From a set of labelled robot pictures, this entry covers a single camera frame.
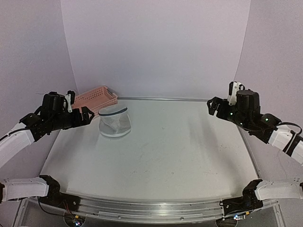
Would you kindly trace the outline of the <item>white mesh laundry bag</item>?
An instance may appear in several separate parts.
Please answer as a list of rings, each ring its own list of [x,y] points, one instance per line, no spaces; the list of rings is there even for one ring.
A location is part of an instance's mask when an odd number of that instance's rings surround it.
[[[116,104],[102,108],[98,112],[99,132],[110,138],[118,138],[131,131],[131,121],[128,115],[128,107]]]

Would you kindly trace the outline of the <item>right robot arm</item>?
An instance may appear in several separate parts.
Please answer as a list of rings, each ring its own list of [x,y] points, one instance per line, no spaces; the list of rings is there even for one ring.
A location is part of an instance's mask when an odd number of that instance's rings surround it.
[[[302,130],[295,132],[290,126],[292,122],[283,122],[270,113],[260,112],[259,94],[252,90],[239,90],[235,94],[235,103],[231,99],[214,97],[207,101],[210,115],[229,121],[247,131],[250,136],[255,136],[260,141],[278,148],[286,155],[297,161],[303,162]],[[265,181],[254,183],[252,192],[246,192],[239,197],[238,205],[248,210],[257,201],[266,199],[302,199],[303,180]]]

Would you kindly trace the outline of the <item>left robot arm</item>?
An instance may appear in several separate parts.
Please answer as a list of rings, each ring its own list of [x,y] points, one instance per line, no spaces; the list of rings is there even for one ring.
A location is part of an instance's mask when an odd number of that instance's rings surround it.
[[[4,166],[18,152],[38,142],[43,136],[57,130],[68,130],[89,125],[95,114],[86,106],[72,108],[75,92],[66,95],[49,92],[43,97],[42,105],[27,114],[0,139],[0,165]],[[2,180],[0,201],[18,200],[28,197],[45,197],[54,207],[63,203],[59,184],[50,176],[27,179]]]

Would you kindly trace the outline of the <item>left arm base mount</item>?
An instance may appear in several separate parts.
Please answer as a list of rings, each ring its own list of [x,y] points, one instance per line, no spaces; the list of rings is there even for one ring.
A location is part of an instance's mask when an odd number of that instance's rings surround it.
[[[46,184],[49,186],[47,195],[44,197],[39,197],[39,201],[42,204],[69,211],[78,211],[80,206],[79,196],[61,192],[59,182],[49,175],[40,175],[39,177],[45,180]]]

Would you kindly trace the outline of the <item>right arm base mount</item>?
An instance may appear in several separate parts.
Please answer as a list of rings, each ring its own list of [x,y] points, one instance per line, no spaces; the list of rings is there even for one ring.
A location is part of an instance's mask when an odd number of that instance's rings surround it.
[[[219,204],[223,207],[224,216],[242,214],[263,207],[263,201],[256,196],[255,190],[261,179],[251,181],[242,191],[242,196],[224,199]]]

